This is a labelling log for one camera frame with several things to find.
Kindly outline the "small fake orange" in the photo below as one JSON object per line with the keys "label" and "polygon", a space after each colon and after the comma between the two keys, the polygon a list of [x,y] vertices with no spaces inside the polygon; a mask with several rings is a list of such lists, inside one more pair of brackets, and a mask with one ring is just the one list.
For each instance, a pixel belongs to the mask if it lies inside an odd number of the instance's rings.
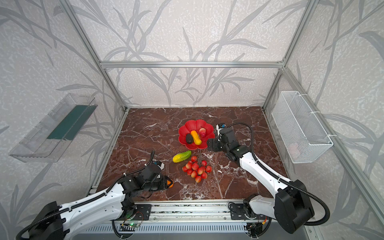
{"label": "small fake orange", "polygon": [[173,180],[167,180],[167,188],[172,188],[174,185],[174,181]]}

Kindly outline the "green-yellow fake cucumber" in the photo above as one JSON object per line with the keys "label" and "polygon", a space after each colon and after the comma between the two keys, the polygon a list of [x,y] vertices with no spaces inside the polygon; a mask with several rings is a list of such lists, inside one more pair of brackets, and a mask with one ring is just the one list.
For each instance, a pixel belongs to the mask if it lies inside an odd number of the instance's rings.
{"label": "green-yellow fake cucumber", "polygon": [[192,155],[192,151],[188,150],[182,153],[178,153],[173,157],[173,163],[180,163],[189,159]]}

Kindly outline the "pink-yellow fake fruit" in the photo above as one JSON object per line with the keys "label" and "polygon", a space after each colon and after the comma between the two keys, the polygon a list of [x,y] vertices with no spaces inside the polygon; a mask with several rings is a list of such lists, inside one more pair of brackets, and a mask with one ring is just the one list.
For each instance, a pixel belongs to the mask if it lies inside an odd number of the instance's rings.
{"label": "pink-yellow fake fruit", "polygon": [[199,136],[201,138],[204,138],[206,136],[206,134],[207,134],[207,130],[205,128],[200,128],[199,129]]}

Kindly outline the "yellow-orange fake gourd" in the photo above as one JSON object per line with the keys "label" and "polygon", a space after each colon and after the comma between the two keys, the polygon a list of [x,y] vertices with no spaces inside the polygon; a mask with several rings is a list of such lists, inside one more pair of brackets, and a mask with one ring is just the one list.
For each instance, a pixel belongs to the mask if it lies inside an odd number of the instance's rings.
{"label": "yellow-orange fake gourd", "polygon": [[199,134],[195,130],[191,131],[190,134],[191,134],[191,136],[193,138],[193,141],[194,141],[195,145],[199,146],[199,145],[202,144],[202,140],[200,139]]}

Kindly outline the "dark fake avocado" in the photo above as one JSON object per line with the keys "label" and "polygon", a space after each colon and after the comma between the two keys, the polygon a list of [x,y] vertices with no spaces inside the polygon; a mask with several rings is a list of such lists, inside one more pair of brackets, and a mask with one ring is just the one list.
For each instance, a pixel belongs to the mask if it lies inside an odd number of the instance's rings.
{"label": "dark fake avocado", "polygon": [[194,143],[194,138],[193,138],[193,136],[192,136],[191,134],[187,134],[187,135],[186,135],[186,143],[187,143],[188,145]]}

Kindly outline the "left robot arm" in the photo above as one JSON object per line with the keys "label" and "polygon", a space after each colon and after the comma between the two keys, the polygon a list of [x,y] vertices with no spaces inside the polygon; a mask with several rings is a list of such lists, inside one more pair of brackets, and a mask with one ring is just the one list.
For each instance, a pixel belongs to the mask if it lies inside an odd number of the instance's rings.
{"label": "left robot arm", "polygon": [[173,180],[162,174],[164,164],[154,162],[140,170],[122,175],[108,188],[83,199],[59,206],[43,207],[31,224],[22,229],[17,240],[67,240],[83,230],[106,221],[129,219],[137,213],[134,197],[171,188]]}

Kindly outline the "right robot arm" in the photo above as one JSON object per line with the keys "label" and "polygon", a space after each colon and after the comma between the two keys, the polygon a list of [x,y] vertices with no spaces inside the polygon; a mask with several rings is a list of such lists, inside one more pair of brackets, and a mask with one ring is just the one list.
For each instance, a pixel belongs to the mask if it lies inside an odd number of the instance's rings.
{"label": "right robot arm", "polygon": [[331,217],[327,204],[307,191],[299,180],[292,181],[274,171],[255,154],[253,146],[241,145],[232,126],[217,125],[218,136],[207,141],[208,150],[223,152],[239,167],[255,177],[272,195],[271,198],[253,196],[244,205],[250,214],[265,215],[276,220],[288,233],[301,226],[319,226]]}

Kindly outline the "red flower-shaped fruit bowl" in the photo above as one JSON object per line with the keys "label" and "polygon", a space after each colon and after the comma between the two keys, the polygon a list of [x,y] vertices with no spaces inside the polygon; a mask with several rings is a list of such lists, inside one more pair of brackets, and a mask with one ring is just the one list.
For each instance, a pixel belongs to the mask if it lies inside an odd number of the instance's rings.
{"label": "red flower-shaped fruit bowl", "polygon": [[[202,140],[202,144],[197,146],[194,143],[188,145],[186,143],[186,135],[190,134],[191,131],[195,130],[199,134],[199,129],[200,128],[205,128],[207,130],[207,134],[204,138],[200,139]],[[212,125],[208,124],[204,120],[189,120],[187,121],[183,126],[179,128],[179,142],[184,145],[187,149],[189,150],[203,150],[206,149],[207,146],[207,140],[208,139],[214,139],[215,138],[215,133],[214,133],[214,128]]]}

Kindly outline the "green circuit board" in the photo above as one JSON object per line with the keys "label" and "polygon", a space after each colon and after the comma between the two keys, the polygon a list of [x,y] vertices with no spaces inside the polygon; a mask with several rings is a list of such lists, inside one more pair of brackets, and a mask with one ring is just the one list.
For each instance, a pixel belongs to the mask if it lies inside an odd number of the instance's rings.
{"label": "green circuit board", "polygon": [[141,223],[122,223],[120,230],[125,232],[134,232],[141,226]]}

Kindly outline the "pink object in basket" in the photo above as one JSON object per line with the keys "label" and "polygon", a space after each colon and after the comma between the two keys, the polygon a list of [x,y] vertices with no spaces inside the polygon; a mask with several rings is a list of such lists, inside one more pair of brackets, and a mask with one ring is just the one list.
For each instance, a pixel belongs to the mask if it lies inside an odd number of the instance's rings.
{"label": "pink object in basket", "polygon": [[290,144],[288,152],[293,160],[297,159],[301,155],[298,143]]}

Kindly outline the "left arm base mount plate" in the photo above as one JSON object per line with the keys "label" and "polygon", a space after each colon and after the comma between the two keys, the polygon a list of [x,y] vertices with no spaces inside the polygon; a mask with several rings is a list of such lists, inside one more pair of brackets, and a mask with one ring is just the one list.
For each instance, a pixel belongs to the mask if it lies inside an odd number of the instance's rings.
{"label": "left arm base mount plate", "polygon": [[127,221],[148,221],[150,218],[152,205],[135,205],[132,210],[124,211],[121,218]]}

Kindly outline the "aluminium front rail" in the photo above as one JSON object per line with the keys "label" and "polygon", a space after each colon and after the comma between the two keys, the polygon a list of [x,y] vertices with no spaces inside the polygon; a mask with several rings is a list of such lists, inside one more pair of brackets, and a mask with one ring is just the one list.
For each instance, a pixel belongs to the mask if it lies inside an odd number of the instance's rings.
{"label": "aluminium front rail", "polygon": [[144,223],[229,223],[232,213],[229,202],[241,204],[242,200],[185,200],[147,201],[137,205],[151,205],[149,219]]}

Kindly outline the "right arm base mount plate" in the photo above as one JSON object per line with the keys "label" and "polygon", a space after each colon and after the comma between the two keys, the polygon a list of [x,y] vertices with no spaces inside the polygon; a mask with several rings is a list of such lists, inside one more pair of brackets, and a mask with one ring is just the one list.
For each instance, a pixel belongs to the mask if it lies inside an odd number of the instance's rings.
{"label": "right arm base mount plate", "polygon": [[246,212],[244,204],[236,204],[228,202],[228,209],[230,211],[231,220],[254,220],[256,217]]}

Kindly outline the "clear plastic wall tray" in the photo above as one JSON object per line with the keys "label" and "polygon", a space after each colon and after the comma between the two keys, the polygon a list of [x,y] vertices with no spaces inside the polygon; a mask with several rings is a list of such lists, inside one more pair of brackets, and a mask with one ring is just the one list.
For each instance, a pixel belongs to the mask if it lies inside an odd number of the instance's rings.
{"label": "clear plastic wall tray", "polygon": [[9,155],[23,163],[56,163],[97,106],[94,97],[67,94]]}

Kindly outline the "aluminium frame crossbar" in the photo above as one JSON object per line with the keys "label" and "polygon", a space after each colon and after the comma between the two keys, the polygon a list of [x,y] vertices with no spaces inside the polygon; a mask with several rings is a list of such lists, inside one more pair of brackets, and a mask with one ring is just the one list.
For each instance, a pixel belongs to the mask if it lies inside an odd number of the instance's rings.
{"label": "aluminium frame crossbar", "polygon": [[281,68],[282,62],[102,61],[103,68]]}

